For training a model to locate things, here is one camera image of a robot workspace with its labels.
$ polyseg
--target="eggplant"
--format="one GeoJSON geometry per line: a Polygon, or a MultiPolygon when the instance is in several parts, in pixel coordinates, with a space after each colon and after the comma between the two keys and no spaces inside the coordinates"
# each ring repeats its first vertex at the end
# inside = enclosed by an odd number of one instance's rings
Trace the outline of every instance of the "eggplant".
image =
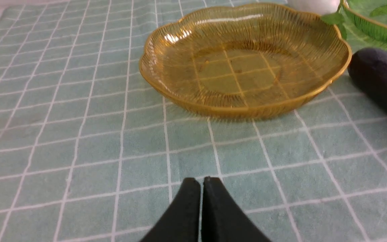
{"type": "Polygon", "coordinates": [[[353,54],[347,70],[353,84],[387,114],[387,51],[360,49],[353,54]]]}

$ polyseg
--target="light green tablecloth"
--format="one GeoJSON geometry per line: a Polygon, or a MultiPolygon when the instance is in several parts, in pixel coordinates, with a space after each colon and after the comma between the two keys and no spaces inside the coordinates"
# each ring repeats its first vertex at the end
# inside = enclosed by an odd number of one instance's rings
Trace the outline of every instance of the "light green tablecloth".
{"type": "MultiPolygon", "coordinates": [[[[274,242],[387,241],[387,117],[347,74],[280,118],[184,112],[138,72],[157,26],[230,0],[73,0],[0,20],[0,242],[134,242],[186,176],[274,242]]],[[[348,25],[353,52],[370,40],[348,25]]]]}

